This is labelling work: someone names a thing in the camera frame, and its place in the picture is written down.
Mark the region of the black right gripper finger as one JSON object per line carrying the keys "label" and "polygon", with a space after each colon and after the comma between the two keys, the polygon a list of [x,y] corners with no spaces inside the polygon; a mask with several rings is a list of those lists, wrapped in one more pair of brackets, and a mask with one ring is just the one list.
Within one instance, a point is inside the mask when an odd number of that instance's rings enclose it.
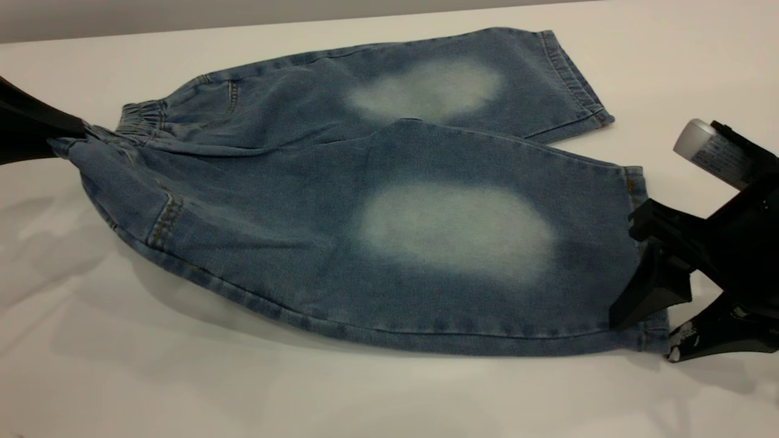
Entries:
{"label": "black right gripper finger", "polygon": [[777,349],[777,318],[754,313],[722,293],[670,333],[668,361],[731,352],[773,354]]}
{"label": "black right gripper finger", "polygon": [[651,243],[623,292],[609,308],[609,329],[623,331],[660,310],[692,301],[693,266]]}

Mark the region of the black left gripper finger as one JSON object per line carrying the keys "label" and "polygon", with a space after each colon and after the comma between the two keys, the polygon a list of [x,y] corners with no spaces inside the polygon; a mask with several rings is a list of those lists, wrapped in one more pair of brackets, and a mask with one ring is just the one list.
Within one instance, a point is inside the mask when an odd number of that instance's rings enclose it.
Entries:
{"label": "black left gripper finger", "polygon": [[30,132],[1,131],[1,165],[16,162],[56,158],[46,130]]}
{"label": "black left gripper finger", "polygon": [[84,138],[84,121],[19,89],[1,78],[2,141],[18,139]]}

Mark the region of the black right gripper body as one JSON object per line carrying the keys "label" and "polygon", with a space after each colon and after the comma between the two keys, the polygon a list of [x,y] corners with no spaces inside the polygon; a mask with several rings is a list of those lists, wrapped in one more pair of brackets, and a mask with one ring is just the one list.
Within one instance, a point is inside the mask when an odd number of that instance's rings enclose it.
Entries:
{"label": "black right gripper body", "polygon": [[777,304],[777,177],[748,185],[707,218],[646,200],[629,235],[658,243],[742,305]]}

